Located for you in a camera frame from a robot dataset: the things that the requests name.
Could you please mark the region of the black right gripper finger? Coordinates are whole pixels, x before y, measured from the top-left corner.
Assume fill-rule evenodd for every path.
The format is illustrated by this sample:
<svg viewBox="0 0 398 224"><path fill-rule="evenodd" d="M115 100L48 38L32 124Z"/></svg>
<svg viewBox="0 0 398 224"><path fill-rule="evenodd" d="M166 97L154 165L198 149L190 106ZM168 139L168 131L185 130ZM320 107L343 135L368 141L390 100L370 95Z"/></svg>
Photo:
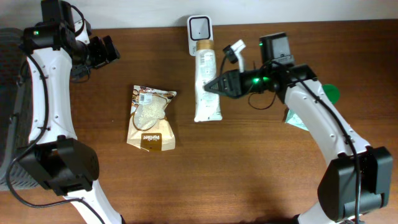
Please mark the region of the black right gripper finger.
<svg viewBox="0 0 398 224"><path fill-rule="evenodd" d="M208 83L204 86L204 90L210 93L222 93L223 91L220 89L220 85L218 83Z"/></svg>
<svg viewBox="0 0 398 224"><path fill-rule="evenodd" d="M222 80L221 77L216 77L214 80L212 80L212 81L210 81L208 83L211 83L211 84L218 83L220 85L220 89L223 88L223 80Z"/></svg>

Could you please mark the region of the grey perforated plastic basket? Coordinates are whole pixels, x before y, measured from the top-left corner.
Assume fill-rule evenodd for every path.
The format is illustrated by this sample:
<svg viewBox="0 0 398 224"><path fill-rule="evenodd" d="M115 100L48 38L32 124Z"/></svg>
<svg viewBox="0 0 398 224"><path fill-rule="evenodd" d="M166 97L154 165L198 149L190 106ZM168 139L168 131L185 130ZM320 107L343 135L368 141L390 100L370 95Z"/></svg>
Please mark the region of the grey perforated plastic basket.
<svg viewBox="0 0 398 224"><path fill-rule="evenodd" d="M6 171L28 145L32 124L32 82L19 48L22 31L1 29L1 191L8 191Z"/></svg>

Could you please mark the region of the white barcode scanner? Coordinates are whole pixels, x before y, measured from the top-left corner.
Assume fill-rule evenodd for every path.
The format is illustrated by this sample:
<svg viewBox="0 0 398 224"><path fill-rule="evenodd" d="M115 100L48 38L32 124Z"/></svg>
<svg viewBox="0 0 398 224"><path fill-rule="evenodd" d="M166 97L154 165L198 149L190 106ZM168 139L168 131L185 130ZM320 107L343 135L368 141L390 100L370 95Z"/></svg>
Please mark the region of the white barcode scanner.
<svg viewBox="0 0 398 224"><path fill-rule="evenodd" d="M194 15L187 19L188 49L191 56L196 56L199 40L213 40L212 20L206 15Z"/></svg>

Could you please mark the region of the teal wipes packet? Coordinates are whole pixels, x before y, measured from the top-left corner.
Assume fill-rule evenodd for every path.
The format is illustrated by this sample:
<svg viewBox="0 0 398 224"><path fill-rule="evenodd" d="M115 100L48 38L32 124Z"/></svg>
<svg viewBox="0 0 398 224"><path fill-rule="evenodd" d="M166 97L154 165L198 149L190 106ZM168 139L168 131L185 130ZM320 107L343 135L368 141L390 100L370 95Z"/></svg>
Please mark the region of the teal wipes packet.
<svg viewBox="0 0 398 224"><path fill-rule="evenodd" d="M302 130L308 131L306 125L304 125L303 121L299 118L299 116L292 110L288 110L285 123L295 126L296 128L300 128Z"/></svg>

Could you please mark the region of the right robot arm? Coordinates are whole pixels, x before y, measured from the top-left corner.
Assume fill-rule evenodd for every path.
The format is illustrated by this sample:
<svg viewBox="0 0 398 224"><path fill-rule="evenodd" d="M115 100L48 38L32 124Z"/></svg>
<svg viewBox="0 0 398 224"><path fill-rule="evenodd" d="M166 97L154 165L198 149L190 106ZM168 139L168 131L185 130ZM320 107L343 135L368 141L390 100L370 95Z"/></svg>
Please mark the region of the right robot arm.
<svg viewBox="0 0 398 224"><path fill-rule="evenodd" d="M292 223L359 223L361 215L387 206L393 158L385 147L372 147L340 115L314 71L296 65L287 34L259 39L262 65L246 70L238 41L224 49L239 67L220 74L204 89L238 99L265 91L293 110L307 127L327 164L317 188L317 203Z"/></svg>

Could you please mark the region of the green lid jar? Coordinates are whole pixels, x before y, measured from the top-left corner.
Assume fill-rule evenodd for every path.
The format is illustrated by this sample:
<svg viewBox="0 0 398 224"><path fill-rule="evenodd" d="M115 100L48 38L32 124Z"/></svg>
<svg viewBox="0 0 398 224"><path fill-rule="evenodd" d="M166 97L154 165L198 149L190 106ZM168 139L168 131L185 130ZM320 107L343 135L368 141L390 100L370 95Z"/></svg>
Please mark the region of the green lid jar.
<svg viewBox="0 0 398 224"><path fill-rule="evenodd" d="M326 85L323 85L322 88L332 104L335 104L338 102L338 100L340 99L340 91L336 86L334 86L332 84L326 84Z"/></svg>

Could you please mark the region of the beige grain pouch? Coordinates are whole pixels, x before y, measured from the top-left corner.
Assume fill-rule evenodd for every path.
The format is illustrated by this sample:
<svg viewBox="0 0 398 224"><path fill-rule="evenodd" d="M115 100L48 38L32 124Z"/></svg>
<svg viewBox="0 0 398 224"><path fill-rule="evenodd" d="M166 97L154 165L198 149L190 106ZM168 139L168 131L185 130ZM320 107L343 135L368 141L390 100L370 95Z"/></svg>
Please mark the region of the beige grain pouch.
<svg viewBox="0 0 398 224"><path fill-rule="evenodd" d="M131 100L127 143L148 152L174 149L175 135L165 109L176 96L175 91L135 85Z"/></svg>

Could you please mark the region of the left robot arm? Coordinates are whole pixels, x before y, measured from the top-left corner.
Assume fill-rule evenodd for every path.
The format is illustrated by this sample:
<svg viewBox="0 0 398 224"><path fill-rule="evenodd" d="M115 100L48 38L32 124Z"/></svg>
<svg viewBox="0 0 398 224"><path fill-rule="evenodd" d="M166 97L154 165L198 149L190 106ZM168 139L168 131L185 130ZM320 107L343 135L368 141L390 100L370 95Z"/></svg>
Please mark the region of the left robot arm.
<svg viewBox="0 0 398 224"><path fill-rule="evenodd" d="M100 183L95 151L77 139L70 84L120 58L110 37L94 37L86 19L66 1L42 1L42 21L22 35L33 97L29 145L14 159L46 190L72 204L87 223L123 223Z"/></svg>

